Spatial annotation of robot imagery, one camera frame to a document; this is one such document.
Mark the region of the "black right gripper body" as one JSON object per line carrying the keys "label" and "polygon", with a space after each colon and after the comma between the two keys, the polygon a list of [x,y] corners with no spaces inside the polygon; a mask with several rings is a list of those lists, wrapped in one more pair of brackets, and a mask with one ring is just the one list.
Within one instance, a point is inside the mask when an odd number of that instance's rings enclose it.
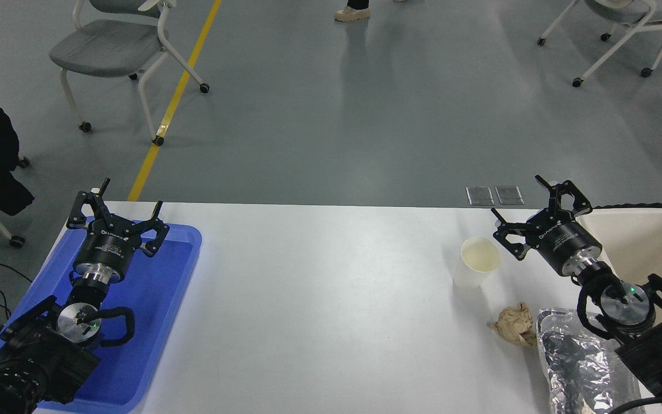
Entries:
{"label": "black right gripper body", "polygon": [[602,245],[569,215],[538,212],[530,218],[530,247],[538,251],[558,275],[579,275],[596,264]]}

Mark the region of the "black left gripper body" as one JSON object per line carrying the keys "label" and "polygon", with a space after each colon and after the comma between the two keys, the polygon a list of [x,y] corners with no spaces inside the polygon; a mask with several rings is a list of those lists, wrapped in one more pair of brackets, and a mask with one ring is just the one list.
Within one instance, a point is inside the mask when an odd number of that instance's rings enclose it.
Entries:
{"label": "black left gripper body", "polygon": [[139,246],[139,235],[124,234],[123,228],[110,228],[102,220],[93,220],[87,226],[86,238],[76,255],[75,270],[102,265],[113,271],[126,271]]}

